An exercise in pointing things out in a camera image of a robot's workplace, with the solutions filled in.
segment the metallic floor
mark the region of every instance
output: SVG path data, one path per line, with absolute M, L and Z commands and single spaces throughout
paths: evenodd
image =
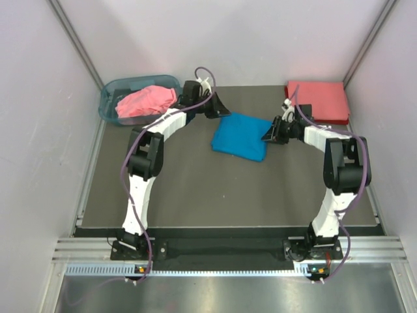
M 231 111 L 273 120 L 283 86 L 219 87 Z M 263 162 L 211 150 L 219 120 L 197 116 L 165 143 L 152 188 L 149 227 L 307 226 L 324 197 L 324 155 L 301 142 L 269 145 Z M 106 125 L 83 217 L 84 228 L 121 227 L 127 197 L 119 181 L 130 127 Z M 346 215 L 350 226 L 376 224 L 367 194 Z
M 381 264 L 348 264 L 325 285 L 306 278 L 150 277 L 137 287 L 117 281 L 95 289 L 105 280 L 65 277 L 56 313 L 405 312 L 392 268 Z

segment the blue cloth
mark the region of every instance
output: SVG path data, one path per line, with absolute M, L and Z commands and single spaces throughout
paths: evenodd
M 212 149 L 260 162 L 266 155 L 266 142 L 261 138 L 271 125 L 270 121 L 233 112 L 220 121 Z

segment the pink cloth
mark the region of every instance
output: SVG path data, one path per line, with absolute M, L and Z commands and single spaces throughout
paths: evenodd
M 116 111 L 120 118 L 163 114 L 176 101 L 174 89 L 152 85 L 125 96 L 117 104 Z
M 311 104 L 316 122 L 346 125 L 349 122 L 349 106 L 343 83 L 288 82 L 287 92 L 291 96 L 297 87 L 298 103 Z

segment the gray mat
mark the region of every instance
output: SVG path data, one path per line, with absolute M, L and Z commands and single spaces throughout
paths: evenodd
M 231 111 L 272 120 L 281 113 L 283 87 L 219 87 Z M 150 227 L 306 226 L 324 197 L 323 157 L 293 140 L 268 145 L 263 162 L 215 153 L 219 120 L 197 116 L 165 143 L 164 167 L 151 192 Z M 83 227 L 121 227 L 127 198 L 119 181 L 131 128 L 106 125 Z M 344 219 L 375 225 L 369 198 Z

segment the plastic bin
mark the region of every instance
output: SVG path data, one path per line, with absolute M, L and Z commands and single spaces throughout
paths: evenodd
M 113 80 L 104 86 L 101 92 L 98 114 L 106 122 L 116 125 L 146 125 L 159 118 L 162 114 L 142 115 L 136 117 L 119 118 L 116 112 L 117 103 L 125 96 L 139 91 L 150 85 L 157 85 L 166 88 L 174 88 L 177 97 L 181 93 L 178 79 L 170 75 L 143 76 Z

